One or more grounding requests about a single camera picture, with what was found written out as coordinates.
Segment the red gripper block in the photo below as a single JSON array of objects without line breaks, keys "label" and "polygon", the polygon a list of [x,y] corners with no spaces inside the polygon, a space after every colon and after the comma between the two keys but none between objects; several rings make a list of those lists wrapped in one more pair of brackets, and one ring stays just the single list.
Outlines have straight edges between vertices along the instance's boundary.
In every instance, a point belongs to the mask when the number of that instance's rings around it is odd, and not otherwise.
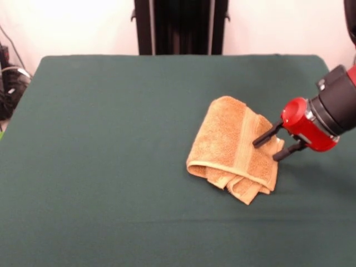
[{"label": "red gripper block", "polygon": [[324,128],[311,110],[309,102],[302,97],[289,101],[281,113],[282,121],[274,123],[271,129],[256,138],[253,141],[253,146],[261,147],[270,141],[281,128],[285,128],[288,133],[301,140],[274,154],[274,161],[281,161],[291,154],[305,149],[306,146],[317,152],[326,152],[334,148],[339,142],[339,136],[329,133]]}]

